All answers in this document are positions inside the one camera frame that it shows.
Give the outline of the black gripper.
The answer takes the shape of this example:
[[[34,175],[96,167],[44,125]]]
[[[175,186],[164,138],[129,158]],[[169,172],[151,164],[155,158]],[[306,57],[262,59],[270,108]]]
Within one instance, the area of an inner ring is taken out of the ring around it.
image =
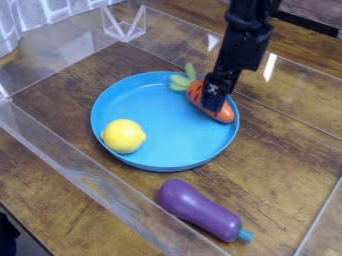
[[[229,20],[212,71],[204,77],[201,107],[219,113],[243,70],[256,71],[274,27],[267,19]]]

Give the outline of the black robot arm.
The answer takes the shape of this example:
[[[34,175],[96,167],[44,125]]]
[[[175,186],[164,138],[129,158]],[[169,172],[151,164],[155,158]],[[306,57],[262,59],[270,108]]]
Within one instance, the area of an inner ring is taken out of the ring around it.
[[[224,14],[227,28],[211,72],[204,77],[201,107],[212,113],[223,108],[243,70],[256,71],[274,26],[268,20],[271,0],[231,0]]]

